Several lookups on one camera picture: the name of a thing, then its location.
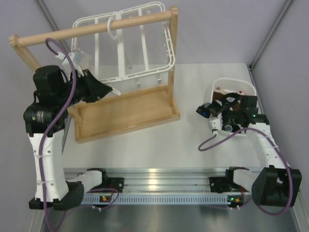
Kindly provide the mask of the black blue sports sock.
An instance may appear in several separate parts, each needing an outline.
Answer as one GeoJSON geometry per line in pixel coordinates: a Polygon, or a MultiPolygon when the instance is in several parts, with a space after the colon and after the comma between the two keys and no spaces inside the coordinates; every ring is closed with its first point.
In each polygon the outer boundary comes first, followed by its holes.
{"type": "Polygon", "coordinates": [[[220,100],[214,100],[212,102],[204,103],[200,105],[196,112],[204,118],[216,117],[224,111],[230,110],[240,98],[227,97],[220,100]]]}

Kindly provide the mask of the white plastic clip hanger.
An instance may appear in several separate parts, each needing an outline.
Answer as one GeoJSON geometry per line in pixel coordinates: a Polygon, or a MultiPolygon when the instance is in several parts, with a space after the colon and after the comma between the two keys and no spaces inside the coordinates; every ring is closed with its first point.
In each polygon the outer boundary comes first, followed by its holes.
{"type": "Polygon", "coordinates": [[[71,50],[82,56],[80,66],[90,69],[115,94],[145,84],[168,85],[173,92],[178,9],[166,10],[154,1],[120,11],[77,19],[72,27],[106,26],[106,32],[74,37],[71,50]]]}

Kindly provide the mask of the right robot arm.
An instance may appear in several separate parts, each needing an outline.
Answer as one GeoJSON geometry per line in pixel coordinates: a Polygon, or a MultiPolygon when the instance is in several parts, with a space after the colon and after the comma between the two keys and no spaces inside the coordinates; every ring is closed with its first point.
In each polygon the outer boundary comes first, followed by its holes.
{"type": "Polygon", "coordinates": [[[257,97],[229,93],[217,102],[222,104],[223,130],[246,136],[262,167],[259,174],[247,168],[232,168],[233,174],[225,179],[226,188],[235,192],[243,187],[257,206],[293,207],[302,174],[280,156],[269,120],[258,112],[257,97]]]}

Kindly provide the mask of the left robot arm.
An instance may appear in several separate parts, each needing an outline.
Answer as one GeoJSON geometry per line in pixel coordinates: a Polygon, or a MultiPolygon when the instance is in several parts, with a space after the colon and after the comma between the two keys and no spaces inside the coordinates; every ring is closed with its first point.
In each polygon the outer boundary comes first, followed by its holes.
{"type": "Polygon", "coordinates": [[[84,174],[66,180],[63,169],[62,139],[67,108],[84,101],[93,103],[112,92],[112,87],[97,80],[90,70],[75,79],[67,78],[57,65],[38,68],[33,75],[36,86],[34,102],[23,118],[33,149],[37,187],[29,201],[30,209],[67,211],[82,203],[92,189],[104,192],[109,180],[104,169],[88,169],[84,174]]]}

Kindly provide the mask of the wooden hanger rack stand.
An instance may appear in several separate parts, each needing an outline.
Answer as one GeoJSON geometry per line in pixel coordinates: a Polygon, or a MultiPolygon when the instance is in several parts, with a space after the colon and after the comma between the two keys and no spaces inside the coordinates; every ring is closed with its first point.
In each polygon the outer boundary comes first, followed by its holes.
{"type": "MultiPolygon", "coordinates": [[[[106,32],[106,26],[87,26],[84,29],[63,29],[20,38],[12,35],[10,45],[33,71],[43,66],[57,65],[67,78],[76,78],[82,71],[75,70],[69,57],[71,40],[90,33],[106,32]],[[62,52],[69,61],[71,72],[65,71],[62,61],[56,58],[62,52]]],[[[133,90],[115,94],[116,87],[104,98],[93,103],[80,101],[67,108],[75,123],[75,140],[85,143],[151,126],[176,121],[180,113],[168,85],[141,84],[133,90]]]]}

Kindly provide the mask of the beige brown sock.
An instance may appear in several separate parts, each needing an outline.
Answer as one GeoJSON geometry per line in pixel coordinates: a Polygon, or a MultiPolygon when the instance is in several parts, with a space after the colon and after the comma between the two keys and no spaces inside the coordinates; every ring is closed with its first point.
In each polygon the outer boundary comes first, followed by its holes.
{"type": "Polygon", "coordinates": [[[213,101],[219,100],[220,98],[222,98],[227,93],[228,93],[228,91],[221,89],[220,87],[216,87],[213,91],[212,100],[213,101]]]}

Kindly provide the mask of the white perforated sock basket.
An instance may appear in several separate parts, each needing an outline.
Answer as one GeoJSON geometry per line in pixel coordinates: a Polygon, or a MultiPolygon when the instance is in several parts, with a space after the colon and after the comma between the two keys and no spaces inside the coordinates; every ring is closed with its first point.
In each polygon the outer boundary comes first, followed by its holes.
{"type": "MultiPolygon", "coordinates": [[[[212,95],[216,87],[220,87],[221,89],[228,91],[228,93],[222,98],[240,98],[236,105],[230,108],[230,110],[244,110],[245,114],[251,110],[254,115],[258,113],[257,93],[255,87],[251,83],[233,78],[219,78],[212,84],[210,102],[213,101],[212,95]],[[238,91],[243,91],[244,95],[239,95],[237,93],[238,91]]],[[[222,129],[218,132],[218,134],[222,136],[229,136],[232,133],[234,132],[227,132],[222,129]]]]}

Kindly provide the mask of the aluminium mounting rail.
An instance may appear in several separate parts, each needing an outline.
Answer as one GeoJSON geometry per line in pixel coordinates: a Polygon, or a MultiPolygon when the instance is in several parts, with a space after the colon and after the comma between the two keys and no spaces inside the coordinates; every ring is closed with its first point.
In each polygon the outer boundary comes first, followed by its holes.
{"type": "Polygon", "coordinates": [[[123,178],[122,193],[208,194],[211,177],[225,176],[223,168],[107,168],[108,177],[123,178]]]}

